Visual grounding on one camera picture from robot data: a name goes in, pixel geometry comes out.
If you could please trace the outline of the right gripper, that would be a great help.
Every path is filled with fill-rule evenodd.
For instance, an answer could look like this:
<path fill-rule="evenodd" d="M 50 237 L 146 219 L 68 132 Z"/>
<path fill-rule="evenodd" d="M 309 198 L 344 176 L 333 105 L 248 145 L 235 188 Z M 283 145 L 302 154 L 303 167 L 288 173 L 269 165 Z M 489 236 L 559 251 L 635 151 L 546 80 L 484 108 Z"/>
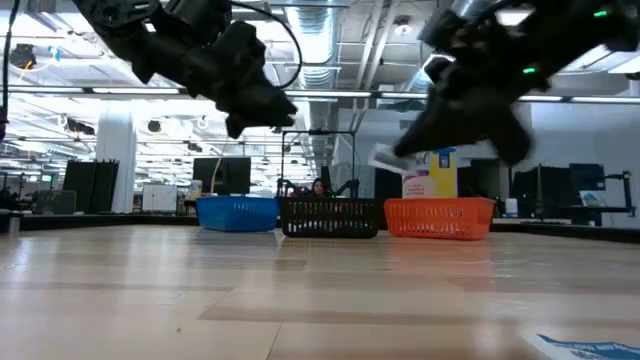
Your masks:
<path fill-rule="evenodd" d="M 454 59 L 425 67 L 434 82 L 427 107 L 393 147 L 397 157 L 487 140 L 498 157 L 516 164 L 532 140 L 512 110 L 534 88 L 549 88 L 553 74 L 543 47 L 559 34 L 564 9 L 536 8 L 510 30 L 493 9 L 471 18 L 452 10 L 439 16 L 421 40 Z"/>

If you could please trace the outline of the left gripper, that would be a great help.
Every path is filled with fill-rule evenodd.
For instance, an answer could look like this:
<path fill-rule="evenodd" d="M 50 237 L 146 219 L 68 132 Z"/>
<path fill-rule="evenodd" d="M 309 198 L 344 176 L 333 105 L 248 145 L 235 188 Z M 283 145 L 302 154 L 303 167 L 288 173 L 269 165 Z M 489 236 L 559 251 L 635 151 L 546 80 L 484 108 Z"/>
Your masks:
<path fill-rule="evenodd" d="M 227 134 L 238 139 L 248 127 L 289 127 L 297 107 L 263 72 L 265 46 L 256 28 L 234 22 L 215 41 L 197 43 L 157 31 L 144 40 L 134 73 L 146 82 L 154 74 L 181 84 L 195 97 L 203 95 L 229 114 Z"/>

